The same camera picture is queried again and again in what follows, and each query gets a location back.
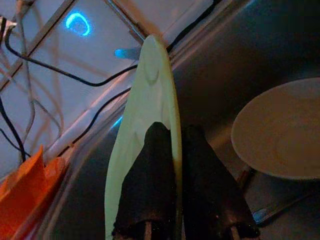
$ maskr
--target stainless steel sink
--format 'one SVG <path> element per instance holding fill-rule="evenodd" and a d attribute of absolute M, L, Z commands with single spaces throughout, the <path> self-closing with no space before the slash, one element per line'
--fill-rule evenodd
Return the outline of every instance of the stainless steel sink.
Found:
<path fill-rule="evenodd" d="M 244 166 L 230 140 L 238 112 L 253 97 L 276 85 L 320 76 L 320 3 L 226 0 L 222 4 L 178 46 L 172 63 L 182 126 L 202 126 L 207 140 L 236 177 Z M 84 154 L 85 148 L 76 154 L 74 164 L 82 164 L 72 178 L 70 194 L 54 221 L 49 217 L 53 210 L 47 216 L 50 224 L 42 227 L 42 233 L 72 239 L 77 231 L 84 239 L 104 238 L 104 184 L 117 132 L 117 126 L 110 125 L 120 115 L 121 111 L 97 128 L 99 140 L 93 137 L 87 142 L 95 143 L 89 155 Z M 246 199 L 254 211 L 315 185 L 320 183 L 257 173 Z M 319 202 L 317 194 L 290 208 L 261 228 L 261 239 L 320 239 Z"/>

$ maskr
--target white plate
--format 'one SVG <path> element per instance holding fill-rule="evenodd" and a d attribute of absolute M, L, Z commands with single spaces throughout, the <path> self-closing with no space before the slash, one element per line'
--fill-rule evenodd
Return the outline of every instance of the white plate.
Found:
<path fill-rule="evenodd" d="M 274 87 L 236 117 L 231 141 L 252 168 L 287 179 L 320 178 L 320 78 Z"/>

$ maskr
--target black cable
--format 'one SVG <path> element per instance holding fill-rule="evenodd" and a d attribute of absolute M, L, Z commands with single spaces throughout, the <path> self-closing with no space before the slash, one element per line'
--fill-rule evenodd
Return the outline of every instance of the black cable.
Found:
<path fill-rule="evenodd" d="M 1 22 L 1 28 L 0 28 L 0 45 L 2 43 L 2 39 L 4 38 L 6 23 L 7 23 L 7 19 L 3 16 L 2 22 Z"/>
<path fill-rule="evenodd" d="M 11 140 L 10 140 L 10 138 L 6 135 L 6 133 L 5 133 L 5 131 L 2 129 L 2 128 L 0 128 L 0 132 L 2 133 L 2 135 L 5 137 L 5 139 L 10 143 L 10 145 L 12 146 L 12 147 L 14 147 L 15 149 L 17 149 L 18 151 L 22 151 L 19 147 L 17 147 Z M 28 157 L 31 157 L 31 155 L 29 154 L 29 153 L 27 153 L 27 152 L 25 152 L 25 155 L 27 155 Z"/>
<path fill-rule="evenodd" d="M 118 97 L 120 97 L 121 95 L 129 92 L 131 89 L 131 87 L 127 88 L 126 90 L 118 93 L 117 95 L 113 96 L 112 98 L 110 98 L 106 103 L 104 103 L 100 108 L 99 110 L 95 113 L 93 119 L 91 120 L 90 124 L 86 127 L 86 129 L 75 139 L 72 141 L 72 144 L 75 144 L 76 142 L 78 142 L 91 128 L 92 126 L 94 125 L 98 115 L 101 113 L 101 111 L 109 104 L 111 103 L 113 100 L 117 99 Z M 70 146 L 67 146 L 65 149 L 63 149 L 58 157 L 61 157 L 62 154 L 64 154 L 68 149 L 70 148 Z"/>
<path fill-rule="evenodd" d="M 19 57 L 19 58 L 21 58 L 21 59 L 24 59 L 24 60 L 26 60 L 26 61 L 28 61 L 28 62 L 32 62 L 32 63 L 34 63 L 34 64 L 38 64 L 38 65 L 40 65 L 40 66 L 42 66 L 42 67 L 44 67 L 44 68 L 50 69 L 50 70 L 55 71 L 55 72 L 60 73 L 60 74 L 63 74 L 63 75 L 65 75 L 65 76 L 69 77 L 69 78 L 72 78 L 72 79 L 74 79 L 74 80 L 76 80 L 76 81 L 78 81 L 78 82 L 80 82 L 80 83 L 82 83 L 82 84 L 85 84 L 85 85 L 88 85 L 88 86 L 91 86 L 91 87 L 100 87 L 100 86 L 103 86 L 103 85 L 109 83 L 110 81 L 112 81 L 113 79 L 119 77 L 120 75 L 122 75 L 122 74 L 124 74 L 124 73 L 126 73 L 126 72 L 128 72 L 128 71 L 130 71 L 130 70 L 132 70 L 132 69 L 137 68 L 137 65 L 133 65 L 133 66 L 127 67 L 127 68 L 123 69 L 122 71 L 120 71 L 120 72 L 112 75 L 112 76 L 109 77 L 108 79 L 106 79 L 106 80 L 104 80 L 104 81 L 101 81 L 101 82 L 97 82 L 97 83 L 96 83 L 96 82 L 86 81 L 86 80 L 84 80 L 84 79 L 81 78 L 81 77 L 78 77 L 78 76 L 76 76 L 76 75 L 73 75 L 72 73 L 66 72 L 66 71 L 64 71 L 64 70 L 61 70 L 61 69 L 59 69 L 59 68 L 57 68 L 57 67 L 55 67 L 55 66 L 46 64 L 46 63 L 44 63 L 44 62 L 38 61 L 38 60 L 33 59 L 33 58 L 29 57 L 29 56 L 22 55 L 22 54 L 20 54 L 19 52 L 17 52 L 16 50 L 14 50 L 14 49 L 10 46 L 10 43 L 9 43 L 9 37 L 10 37 L 10 35 L 11 35 L 12 29 L 13 29 L 13 27 L 9 27 L 8 31 L 6 32 L 5 38 L 4 38 L 4 44 L 5 44 L 6 48 L 7 48 L 12 54 L 14 54 L 14 55 L 16 55 L 17 57 Z"/>
<path fill-rule="evenodd" d="M 18 145 L 19 145 L 19 150 L 21 152 L 21 158 L 22 158 L 22 162 L 26 161 L 26 151 L 25 151 L 25 148 L 24 148 L 24 145 L 14 127 L 14 125 L 11 123 L 6 111 L 5 111 L 5 108 L 4 108 L 4 105 L 2 103 L 2 99 L 0 97 L 0 113 L 3 117 L 3 119 L 5 120 L 6 124 L 8 125 L 8 127 L 10 128 L 12 134 L 14 135 Z"/>
<path fill-rule="evenodd" d="M 218 3 L 222 0 L 214 0 L 213 3 L 192 23 L 190 23 L 185 29 L 183 29 L 178 36 L 173 40 L 173 42 L 166 48 L 167 52 L 170 53 L 171 50 L 174 48 L 175 45 L 178 44 L 190 31 L 198 25 L 203 19 L 208 17 L 212 11 L 215 9 Z"/>
<path fill-rule="evenodd" d="M 193 21 L 191 24 L 189 24 L 185 29 L 183 29 L 179 34 L 178 36 L 173 40 L 173 42 L 166 48 L 167 52 L 169 53 L 196 25 L 198 25 L 203 19 L 205 19 L 207 16 L 209 16 L 212 11 L 214 10 L 214 8 L 217 6 L 218 3 L 220 3 L 222 0 L 214 0 L 212 5 L 210 7 L 208 7 L 195 21 Z M 63 74 L 69 78 L 72 78 L 82 84 L 85 84 L 85 85 L 88 85 L 88 86 L 91 86 L 91 87 L 99 87 L 99 86 L 103 86 L 107 83 L 109 83 L 110 81 L 112 81 L 113 79 L 119 77 L 120 75 L 132 70 L 132 69 L 135 69 L 137 68 L 137 65 L 133 65 L 133 66 L 130 66 L 130 67 L 127 67 L 125 68 L 124 70 L 112 75 L 111 77 L 109 77 L 108 79 L 102 81 L 102 82 L 98 82 L 98 83 L 94 83 L 94 82 L 89 82 L 89 81 L 86 81 L 76 75 L 73 75 L 72 73 L 69 73 L 69 72 L 66 72 L 66 71 L 63 71 L 57 67 L 54 67 L 54 66 L 51 66 L 49 64 L 46 64 L 46 63 L 43 63 L 41 61 L 38 61 L 36 59 L 33 59 L 31 57 L 28 57 L 28 56 L 23 56 L 21 55 L 19 52 L 15 51 L 11 46 L 10 46 L 10 41 L 9 41 L 9 38 L 10 38 L 10 35 L 12 33 L 12 29 L 13 27 L 9 27 L 8 31 L 7 31 L 7 34 L 5 36 L 5 39 L 4 39 L 4 43 L 5 43 L 5 46 L 6 48 L 11 52 L 13 53 L 14 55 L 16 55 L 17 57 L 19 58 L 22 58 L 22 59 L 25 59 L 26 61 L 29 61 L 29 62 L 32 62 L 34 64 L 38 64 L 42 67 L 45 67 L 45 68 L 48 68 L 50 70 L 53 70 L 57 73 L 60 73 L 60 74 Z M 72 144 L 75 144 L 77 141 L 79 141 L 90 129 L 91 127 L 93 126 L 93 124 L 95 123 L 99 113 L 103 110 L 103 108 L 105 108 L 110 102 L 112 102 L 114 99 L 118 98 L 119 96 L 127 93 L 128 91 L 130 90 L 130 88 L 118 93 L 117 95 L 115 95 L 114 97 L 112 97 L 110 100 L 108 100 L 95 114 L 95 116 L 93 117 L 92 121 L 90 122 L 89 126 L 83 131 L 83 133 L 78 136 L 73 142 Z M 64 150 L 62 150 L 62 152 L 58 155 L 59 157 L 66 151 L 68 150 L 70 147 L 67 146 Z"/>

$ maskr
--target orange object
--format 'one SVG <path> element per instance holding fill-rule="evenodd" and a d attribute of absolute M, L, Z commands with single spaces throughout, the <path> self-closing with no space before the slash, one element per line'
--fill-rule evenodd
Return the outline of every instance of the orange object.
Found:
<path fill-rule="evenodd" d="M 42 216 L 62 179 L 65 161 L 46 167 L 43 147 L 11 173 L 0 186 L 0 240 L 22 239 Z"/>

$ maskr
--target electrical wire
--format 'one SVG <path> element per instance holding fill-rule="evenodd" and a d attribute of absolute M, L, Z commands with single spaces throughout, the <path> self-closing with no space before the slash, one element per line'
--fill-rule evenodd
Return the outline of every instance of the electrical wire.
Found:
<path fill-rule="evenodd" d="M 166 48 L 167 52 L 170 53 L 171 50 L 188 34 L 191 32 L 192 29 L 195 28 L 203 19 L 208 17 L 215 7 L 220 3 L 222 0 L 214 0 L 213 3 L 192 23 L 190 23 L 185 29 L 183 29 L 178 36 L 172 41 L 172 43 Z"/>
<path fill-rule="evenodd" d="M 81 77 L 78 77 L 76 75 L 73 75 L 72 73 L 69 73 L 69 72 L 66 72 L 64 70 L 61 70 L 55 66 L 52 66 L 52 65 L 49 65 L 49 64 L 46 64 L 44 62 L 41 62 L 39 60 L 36 60 L 36 59 L 33 59 L 29 56 L 24 56 L 22 54 L 20 54 L 19 52 L 17 52 L 16 50 L 14 50 L 11 46 L 10 46 L 10 42 L 9 42 L 9 38 L 10 38 L 10 35 L 12 33 L 12 29 L 13 29 L 13 26 L 9 27 L 9 29 L 7 30 L 6 32 L 6 35 L 5 35 L 5 38 L 4 38 L 4 44 L 6 46 L 6 48 L 14 55 L 16 55 L 17 57 L 21 58 L 21 59 L 24 59 L 28 62 L 31 62 L 31 63 L 34 63 L 34 64 L 37 64 L 37 65 L 40 65 L 44 68 L 47 68 L 47 69 L 50 69 L 50 70 L 53 70 L 57 73 L 60 73 L 62 75 L 65 75 L 69 78 L 72 78 L 82 84 L 85 84 L 85 85 L 88 85 L 88 86 L 91 86 L 91 87 L 100 87 L 100 86 L 103 86 L 107 83 L 109 83 L 110 81 L 112 81 L 113 79 L 119 77 L 120 75 L 132 70 L 132 69 L 136 69 L 137 68 L 137 65 L 132 65 L 130 67 L 127 67 L 125 69 L 123 69 L 122 71 L 112 75 L 111 77 L 109 77 L 108 79 L 104 80 L 104 81 L 101 81 L 101 82 L 90 82 L 90 81 L 86 81 L 84 80 L 83 78 Z"/>
<path fill-rule="evenodd" d="M 23 6 L 23 0 L 17 0 L 16 2 L 16 20 L 18 25 L 18 30 L 20 32 L 21 36 L 21 54 L 23 56 L 26 56 L 27 53 L 27 43 L 26 43 L 26 37 L 25 37 L 25 31 L 24 31 L 24 25 L 22 22 L 22 6 Z M 22 60 L 23 62 L 23 69 L 25 72 L 26 77 L 26 86 L 27 86 L 27 95 L 28 95 L 28 102 L 30 106 L 30 118 L 29 122 L 26 126 L 24 136 L 22 138 L 22 143 L 25 143 L 28 134 L 30 133 L 30 130 L 32 128 L 32 125 L 34 124 L 35 117 L 36 117 L 36 110 L 35 110 L 35 104 L 34 104 L 34 97 L 32 93 L 32 85 L 31 85 L 31 79 L 30 79 L 30 72 L 29 72 L 29 63 L 26 60 Z"/>
<path fill-rule="evenodd" d="M 5 76 L 9 81 L 13 82 L 23 93 L 28 94 L 28 91 L 21 86 L 13 77 L 11 77 L 7 72 L 5 72 L 3 69 L 0 68 L 0 74 Z M 37 99 L 33 98 L 32 101 L 37 104 L 48 116 L 49 118 L 54 122 L 54 124 L 58 128 L 58 137 L 60 138 L 62 135 L 63 129 L 61 128 L 59 122 L 55 119 L 55 117 L 39 102 Z"/>
<path fill-rule="evenodd" d="M 5 131 L 0 128 L 0 132 L 2 133 L 2 135 L 4 136 L 4 138 L 11 144 L 12 147 L 14 147 L 15 149 L 17 149 L 18 151 L 22 151 L 19 147 L 17 147 L 11 140 L 10 138 L 6 135 Z M 29 158 L 31 157 L 31 155 L 27 152 L 25 152 L 25 155 L 27 155 Z"/>
<path fill-rule="evenodd" d="M 95 121 L 97 120 L 97 117 L 99 116 L 99 114 L 101 113 L 101 111 L 109 104 L 111 103 L 113 100 L 117 99 L 118 97 L 124 95 L 125 93 L 129 92 L 131 89 L 131 87 L 127 88 L 126 90 L 123 90 L 122 92 L 116 94 L 115 96 L 113 96 L 112 98 L 110 98 L 106 103 L 104 103 L 99 110 L 95 113 L 94 117 L 92 118 L 90 124 L 86 127 L 86 129 L 75 139 L 72 141 L 72 144 L 75 144 L 76 142 L 78 142 L 84 135 L 86 135 L 86 133 L 92 128 L 92 126 L 94 125 Z M 67 146 L 65 149 L 63 149 L 58 157 L 61 157 L 62 154 L 64 154 L 68 149 L 70 148 L 70 146 Z"/>
<path fill-rule="evenodd" d="M 9 119 L 7 113 L 6 113 L 6 110 L 4 108 L 4 105 L 3 105 L 1 97 L 0 97 L 0 113 L 1 113 L 1 115 L 3 117 L 3 119 L 5 120 L 6 124 L 10 128 L 12 134 L 15 137 L 15 140 L 17 141 L 17 143 L 19 145 L 19 149 L 20 149 L 20 152 L 21 152 L 21 159 L 22 159 L 22 162 L 24 163 L 26 161 L 26 152 L 25 152 L 24 145 L 23 145 L 23 143 L 21 141 L 21 138 L 19 137 L 19 134 L 17 133 L 14 125 L 11 123 L 11 121 L 10 121 L 10 119 Z"/>
<path fill-rule="evenodd" d="M 212 5 L 210 7 L 208 7 L 194 22 L 192 22 L 191 24 L 189 24 L 185 29 L 183 29 L 179 34 L 178 36 L 174 39 L 174 41 L 166 48 L 167 49 L 167 52 L 170 53 L 171 50 L 196 26 L 198 25 L 203 19 L 205 19 L 206 17 L 208 17 L 212 11 L 214 10 L 214 8 L 217 6 L 218 3 L 220 3 L 222 0 L 215 0 L 213 1 Z M 104 81 L 101 81 L 101 82 L 89 82 L 89 81 L 86 81 L 84 79 L 82 79 L 81 77 L 78 77 L 72 73 L 69 73 L 69 72 L 66 72 L 64 70 L 61 70 L 57 67 L 54 67 L 52 65 L 49 65 L 49 64 L 46 64 L 44 62 L 41 62 L 39 60 L 36 60 L 36 59 L 33 59 L 29 56 L 24 56 L 23 54 L 20 54 L 19 52 L 15 51 L 11 46 L 10 46 L 10 35 L 12 33 L 12 30 L 13 30 L 13 26 L 10 26 L 7 30 L 7 33 L 6 33 L 6 36 L 4 38 L 4 43 L 5 43 L 5 46 L 6 48 L 14 55 L 16 55 L 17 57 L 21 58 L 21 59 L 24 59 L 28 62 L 32 62 L 34 64 L 37 64 L 37 65 L 40 65 L 42 67 L 45 67 L 47 69 L 50 69 L 52 71 L 55 71 L 57 73 L 60 73 L 62 75 L 65 75 L 69 78 L 72 78 L 82 84 L 85 84 L 85 85 L 88 85 L 88 86 L 91 86 L 91 87 L 100 87 L 100 86 L 103 86 L 107 83 L 109 83 L 110 81 L 112 81 L 113 79 L 119 77 L 120 75 L 130 71 L 130 70 L 133 70 L 135 68 L 137 68 L 137 65 L 133 65 L 133 66 L 130 66 L 130 67 L 127 67 L 125 68 L 124 70 L 114 74 L 113 76 L 109 77 L 108 79 L 104 80 Z M 121 95 L 127 93 L 128 91 L 130 90 L 130 88 L 118 93 L 117 95 L 115 95 L 114 97 L 112 97 L 109 101 L 107 101 L 95 114 L 95 116 L 93 117 L 92 121 L 90 122 L 90 124 L 88 125 L 88 127 L 82 132 L 82 134 L 80 134 L 80 136 L 78 136 L 73 142 L 72 144 L 75 144 L 77 141 L 79 141 L 90 129 L 91 127 L 93 126 L 93 124 L 95 123 L 99 113 L 103 110 L 103 108 L 105 108 L 110 102 L 112 102 L 113 100 L 115 100 L 116 98 L 120 97 Z M 70 146 L 67 146 L 58 156 L 61 156 L 66 150 L 68 150 L 70 148 Z"/>
<path fill-rule="evenodd" d="M 5 30 L 6 30 L 6 23 L 7 19 L 3 16 L 1 21 L 1 28 L 0 28 L 0 46 L 2 43 L 2 40 L 4 38 Z"/>

